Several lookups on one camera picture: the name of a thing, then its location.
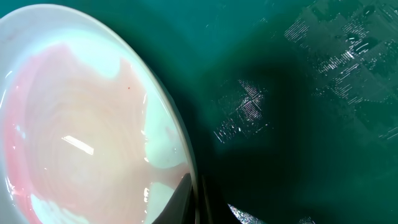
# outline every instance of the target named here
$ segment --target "dark green surface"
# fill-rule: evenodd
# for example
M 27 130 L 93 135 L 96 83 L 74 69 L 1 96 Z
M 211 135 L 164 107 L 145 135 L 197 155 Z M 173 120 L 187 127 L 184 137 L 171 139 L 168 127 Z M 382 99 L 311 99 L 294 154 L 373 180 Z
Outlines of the dark green surface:
M 49 2 L 148 63 L 228 203 L 269 224 L 398 223 L 397 1 Z

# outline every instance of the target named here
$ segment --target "pink liquid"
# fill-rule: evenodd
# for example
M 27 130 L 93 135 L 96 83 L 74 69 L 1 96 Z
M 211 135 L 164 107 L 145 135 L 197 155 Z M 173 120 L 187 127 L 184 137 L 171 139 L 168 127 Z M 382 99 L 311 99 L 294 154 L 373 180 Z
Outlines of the pink liquid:
M 40 223 L 31 194 L 94 223 L 141 223 L 145 188 L 162 182 L 175 189 L 188 172 L 186 164 L 156 169 L 144 160 L 146 91 L 128 61 L 110 80 L 57 45 L 16 77 L 3 105 L 4 148 L 9 187 L 31 223 Z

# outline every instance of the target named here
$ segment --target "bowl rim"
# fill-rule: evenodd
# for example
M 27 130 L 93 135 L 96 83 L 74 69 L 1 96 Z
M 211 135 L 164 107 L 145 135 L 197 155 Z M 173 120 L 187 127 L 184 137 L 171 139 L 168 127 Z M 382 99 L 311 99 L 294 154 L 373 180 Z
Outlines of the bowl rim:
M 76 14 L 84 19 L 89 20 L 92 22 L 94 25 L 99 27 L 100 29 L 105 30 L 107 33 L 109 33 L 115 40 L 117 40 L 124 50 L 127 51 L 128 54 L 131 54 L 138 62 L 138 64 L 143 68 L 143 70 L 146 72 L 146 74 L 149 76 L 150 80 L 152 81 L 153 85 L 155 86 L 155 89 L 158 91 L 160 94 L 160 97 L 162 98 L 163 102 L 165 103 L 165 107 L 170 113 L 171 118 L 173 119 L 173 122 L 177 128 L 178 136 L 180 137 L 180 140 L 182 142 L 183 150 L 185 153 L 185 156 L 187 157 L 187 162 L 188 166 L 190 169 L 190 175 L 191 175 L 191 180 L 192 180 L 192 188 L 193 188 L 193 196 L 195 199 L 195 220 L 196 223 L 199 223 L 199 210 L 198 210 L 198 179 L 197 179 L 197 168 L 194 164 L 195 163 L 195 155 L 193 154 L 192 151 L 192 145 L 187 133 L 187 129 L 181 119 L 181 115 L 178 112 L 177 107 L 175 106 L 175 103 L 173 99 L 171 98 L 170 94 L 168 93 L 167 89 L 163 86 L 163 83 L 160 82 L 160 80 L 156 77 L 156 75 L 152 72 L 152 70 L 146 65 L 146 63 L 140 58 L 140 56 L 134 51 L 134 49 L 127 44 L 126 41 L 124 41 L 115 31 L 113 31 L 111 28 L 109 28 L 107 25 L 103 24 L 99 20 L 95 19 L 94 17 L 81 12 L 77 9 L 73 9 L 68 6 L 61 6 L 58 4 L 32 4 L 24 7 L 20 7 L 18 9 L 15 9 L 8 14 L 6 14 L 3 17 L 0 17 L 0 25 L 4 24 L 7 22 L 7 20 L 10 17 L 13 16 L 18 16 L 20 13 L 24 13 L 25 11 L 30 11 L 30 10 L 35 10 L 35 9 L 58 9 L 58 10 L 63 10 L 70 12 L 72 14 Z

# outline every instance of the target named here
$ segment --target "white bowl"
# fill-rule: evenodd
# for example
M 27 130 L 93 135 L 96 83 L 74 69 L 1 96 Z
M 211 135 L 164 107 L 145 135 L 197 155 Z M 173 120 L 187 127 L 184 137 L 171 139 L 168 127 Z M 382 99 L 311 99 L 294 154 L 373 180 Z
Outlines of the white bowl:
M 189 140 L 139 56 L 96 19 L 39 4 L 0 19 L 0 223 L 151 223 Z

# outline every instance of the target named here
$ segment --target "ceramic bowl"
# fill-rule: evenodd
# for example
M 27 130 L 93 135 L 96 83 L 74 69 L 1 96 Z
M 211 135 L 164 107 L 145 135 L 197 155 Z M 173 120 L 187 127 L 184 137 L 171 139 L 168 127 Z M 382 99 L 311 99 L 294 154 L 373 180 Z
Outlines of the ceramic bowl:
M 0 223 L 152 223 L 185 173 L 197 192 L 173 103 L 96 19 L 49 4 L 9 13 L 0 76 Z

